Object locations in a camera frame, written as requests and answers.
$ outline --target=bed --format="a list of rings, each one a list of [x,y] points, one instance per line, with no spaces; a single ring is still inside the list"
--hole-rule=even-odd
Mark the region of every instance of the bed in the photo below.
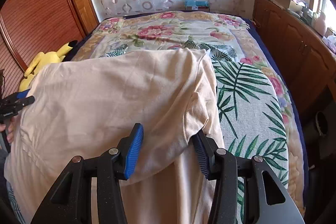
[[[308,170],[300,120],[251,21],[204,12],[109,18],[78,43],[64,62],[113,58],[138,49],[179,48],[205,49],[212,59],[226,149],[247,158],[263,155],[303,215]],[[239,183],[238,223],[244,211],[243,190]]]

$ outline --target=bottle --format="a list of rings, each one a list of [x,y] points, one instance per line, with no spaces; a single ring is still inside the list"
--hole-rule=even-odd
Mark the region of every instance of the bottle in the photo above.
[[[315,22],[314,29],[322,36],[326,34],[327,27],[325,13],[321,12],[319,18]]]

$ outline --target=beige shirt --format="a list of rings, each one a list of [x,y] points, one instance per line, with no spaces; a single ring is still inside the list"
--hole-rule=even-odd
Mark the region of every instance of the beige shirt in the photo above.
[[[204,50],[139,50],[50,64],[28,95],[36,101],[18,119],[5,164],[27,223],[73,156],[100,156],[137,122],[144,127],[139,159],[131,178],[120,181],[128,223],[207,222],[214,182],[204,179],[188,143],[201,128],[219,147],[224,143],[216,78]]]

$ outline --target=yellow plush toy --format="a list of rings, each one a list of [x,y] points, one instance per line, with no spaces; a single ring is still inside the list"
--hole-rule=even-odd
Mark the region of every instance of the yellow plush toy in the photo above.
[[[19,91],[28,89],[29,84],[37,75],[37,73],[47,64],[61,63],[65,55],[76,45],[77,41],[71,41],[63,45],[57,52],[39,52],[34,59],[30,62],[28,69],[25,71],[24,78],[22,79]]]

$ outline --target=silver bolt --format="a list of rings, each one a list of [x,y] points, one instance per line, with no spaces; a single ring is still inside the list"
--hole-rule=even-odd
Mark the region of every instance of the silver bolt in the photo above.
[[[77,163],[77,162],[80,162],[81,159],[82,159],[81,156],[74,156],[74,157],[72,158],[72,162]]]
[[[223,148],[218,148],[216,150],[216,152],[217,152],[218,155],[225,155],[226,154],[226,150],[223,149]]]
[[[118,149],[117,148],[111,148],[110,150],[109,150],[109,154],[111,154],[111,155],[115,155],[115,154],[117,154],[119,151],[118,151]]]
[[[262,162],[263,161],[263,157],[262,156],[254,156],[253,158],[254,158],[254,160],[256,162]]]

